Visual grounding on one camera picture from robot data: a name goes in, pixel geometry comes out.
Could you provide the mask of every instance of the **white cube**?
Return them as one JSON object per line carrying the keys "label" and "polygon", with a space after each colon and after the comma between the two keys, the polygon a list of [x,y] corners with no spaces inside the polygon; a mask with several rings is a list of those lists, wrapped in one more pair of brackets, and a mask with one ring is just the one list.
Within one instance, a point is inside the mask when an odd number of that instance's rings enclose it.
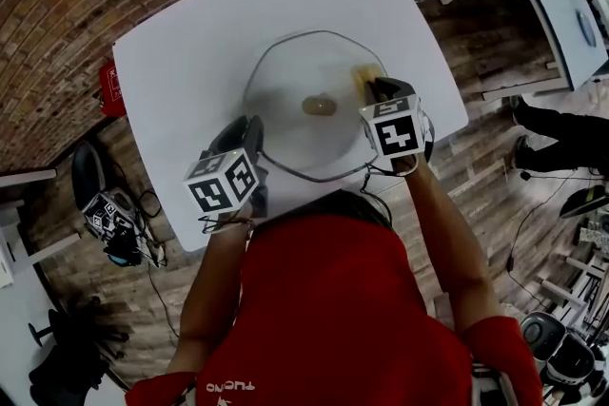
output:
{"label": "white cube", "polygon": [[241,148],[193,163],[184,179],[204,216],[239,210],[258,183],[254,165]]}
{"label": "white cube", "polygon": [[365,135],[381,158],[425,150],[424,121],[418,95],[360,108]]}

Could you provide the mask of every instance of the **red fire extinguisher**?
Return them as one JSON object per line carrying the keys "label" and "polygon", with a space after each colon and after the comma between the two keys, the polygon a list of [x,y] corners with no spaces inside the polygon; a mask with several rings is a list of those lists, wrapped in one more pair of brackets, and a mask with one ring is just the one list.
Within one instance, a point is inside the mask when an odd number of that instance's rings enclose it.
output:
{"label": "red fire extinguisher", "polygon": [[116,65],[110,61],[99,70],[99,83],[102,86],[102,112],[109,117],[123,117],[127,114],[123,93],[118,84]]}

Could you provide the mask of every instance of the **red sleeve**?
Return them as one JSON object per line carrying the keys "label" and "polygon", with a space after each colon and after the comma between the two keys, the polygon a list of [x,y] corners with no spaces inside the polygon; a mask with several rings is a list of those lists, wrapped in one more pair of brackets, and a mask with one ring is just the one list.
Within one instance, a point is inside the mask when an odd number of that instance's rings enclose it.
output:
{"label": "red sleeve", "polygon": [[462,340],[475,360],[507,374],[519,406],[543,404],[540,375],[515,319],[483,319],[469,327]]}
{"label": "red sleeve", "polygon": [[194,384],[196,374],[176,372],[140,380],[125,396],[127,406],[172,406]]}

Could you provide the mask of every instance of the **person in black pants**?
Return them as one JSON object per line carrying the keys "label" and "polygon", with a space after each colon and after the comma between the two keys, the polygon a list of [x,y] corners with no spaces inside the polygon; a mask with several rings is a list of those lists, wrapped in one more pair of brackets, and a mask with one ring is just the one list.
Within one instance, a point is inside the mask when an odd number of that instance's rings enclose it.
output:
{"label": "person in black pants", "polygon": [[609,176],[609,120],[535,108],[520,96],[510,97],[510,105],[517,125],[557,140],[536,151],[519,137],[512,166],[541,173],[589,167]]}

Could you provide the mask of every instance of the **black chair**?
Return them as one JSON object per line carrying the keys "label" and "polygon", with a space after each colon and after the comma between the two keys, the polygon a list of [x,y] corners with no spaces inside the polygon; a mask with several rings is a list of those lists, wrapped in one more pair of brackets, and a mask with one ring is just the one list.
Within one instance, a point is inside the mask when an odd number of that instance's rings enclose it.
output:
{"label": "black chair", "polygon": [[29,393],[38,406],[82,406],[88,390],[98,389],[109,364],[99,353],[55,345],[29,373]]}
{"label": "black chair", "polygon": [[[93,300],[87,311],[99,300]],[[108,358],[121,358],[106,344],[107,340],[127,341],[128,334],[109,334],[95,326],[90,313],[78,318],[49,310],[49,327],[37,332],[29,329],[38,345],[40,338],[53,333],[56,345],[45,361],[29,373],[29,393],[38,406],[82,406],[88,390],[98,389],[109,369]]]}

